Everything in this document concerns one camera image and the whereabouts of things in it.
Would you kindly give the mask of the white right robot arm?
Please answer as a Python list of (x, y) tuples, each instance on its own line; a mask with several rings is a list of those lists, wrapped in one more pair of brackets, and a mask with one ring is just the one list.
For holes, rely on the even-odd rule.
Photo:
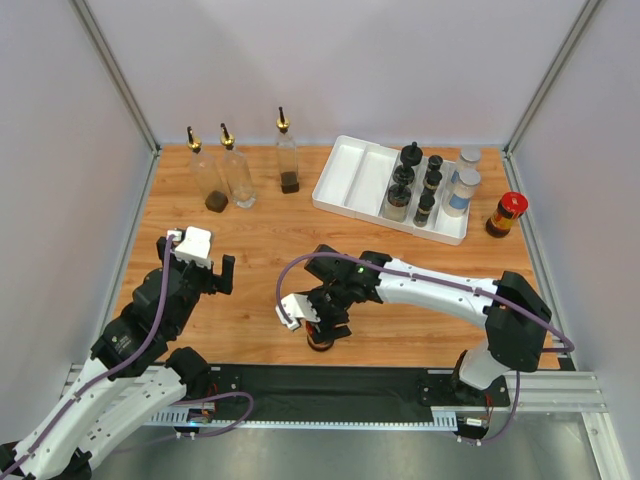
[(444, 313), (484, 330), (484, 340), (460, 354), (450, 376), (446, 391), (461, 404), (475, 404), (508, 372), (539, 368), (551, 312), (516, 272), (506, 271), (498, 279), (459, 277), (381, 252), (351, 257), (324, 244), (304, 268), (319, 285), (283, 298), (278, 314), (289, 329), (304, 327), (316, 350), (350, 335), (353, 305), (374, 302)]

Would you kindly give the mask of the silver-lid salt shaker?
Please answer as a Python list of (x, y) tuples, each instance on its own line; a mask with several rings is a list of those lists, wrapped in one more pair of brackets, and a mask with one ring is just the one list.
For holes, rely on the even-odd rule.
[(472, 168), (456, 170), (452, 176), (451, 186), (443, 201), (443, 210), (450, 217), (463, 216), (481, 183), (480, 173)]
[(482, 159), (482, 151), (475, 147), (463, 147), (458, 154), (458, 158), (455, 162), (456, 174), (459, 174), (464, 169), (476, 170), (479, 162)]

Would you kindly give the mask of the small dark spice jar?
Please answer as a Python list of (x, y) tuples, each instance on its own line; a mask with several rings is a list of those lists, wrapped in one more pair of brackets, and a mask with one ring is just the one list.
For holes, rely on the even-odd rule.
[(439, 170), (429, 170), (423, 179), (423, 194), (434, 196), (442, 181), (442, 173)]

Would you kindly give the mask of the small black-cap spice jar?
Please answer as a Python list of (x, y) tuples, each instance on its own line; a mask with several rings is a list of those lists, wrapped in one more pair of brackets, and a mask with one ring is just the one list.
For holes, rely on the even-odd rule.
[(431, 215), (435, 204), (435, 198), (430, 193), (424, 193), (420, 196), (416, 212), (413, 217), (413, 223), (416, 227), (424, 227)]

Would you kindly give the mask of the glass jar with brown lumps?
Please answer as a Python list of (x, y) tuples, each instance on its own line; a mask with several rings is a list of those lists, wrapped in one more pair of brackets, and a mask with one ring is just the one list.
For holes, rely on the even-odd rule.
[(412, 186), (415, 181), (415, 171), (412, 167), (399, 165), (394, 169), (392, 179), (395, 184)]

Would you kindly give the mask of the glass jar with white granules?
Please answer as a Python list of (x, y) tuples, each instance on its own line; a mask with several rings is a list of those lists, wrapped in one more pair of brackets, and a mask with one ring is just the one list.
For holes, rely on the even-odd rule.
[(403, 222), (406, 219), (410, 201), (411, 190), (406, 184), (391, 185), (387, 190), (383, 203), (383, 217), (392, 221)]

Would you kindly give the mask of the black-lid glass condiment jar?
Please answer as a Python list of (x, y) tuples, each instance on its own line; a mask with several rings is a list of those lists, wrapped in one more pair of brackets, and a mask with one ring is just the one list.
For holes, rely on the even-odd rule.
[(416, 141), (404, 146), (400, 152), (400, 162), (403, 166), (414, 168), (420, 164), (423, 158), (423, 151)]

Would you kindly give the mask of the silver-top pepper grinder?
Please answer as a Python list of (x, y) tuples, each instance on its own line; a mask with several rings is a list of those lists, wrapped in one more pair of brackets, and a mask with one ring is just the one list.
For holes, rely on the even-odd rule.
[(440, 155), (431, 155), (427, 160), (427, 172), (439, 172), (444, 163)]

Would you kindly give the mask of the red-lid sauce jar front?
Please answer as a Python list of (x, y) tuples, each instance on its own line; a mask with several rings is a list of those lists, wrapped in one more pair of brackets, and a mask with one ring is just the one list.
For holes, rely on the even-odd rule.
[(305, 331), (307, 344), (312, 350), (325, 352), (333, 347), (335, 338), (331, 327), (321, 326), (319, 323), (306, 322)]

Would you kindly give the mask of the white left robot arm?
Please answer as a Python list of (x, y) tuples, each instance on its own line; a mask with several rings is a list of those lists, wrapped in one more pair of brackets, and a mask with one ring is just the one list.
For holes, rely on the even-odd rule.
[(184, 329), (201, 295), (233, 289), (235, 259), (219, 275), (193, 261), (163, 261), (134, 291), (91, 349), (79, 376), (45, 420), (23, 440), (1, 447), (1, 476), (89, 479), (152, 415), (215, 394), (213, 372), (193, 348), (178, 348), (141, 387), (127, 394)]

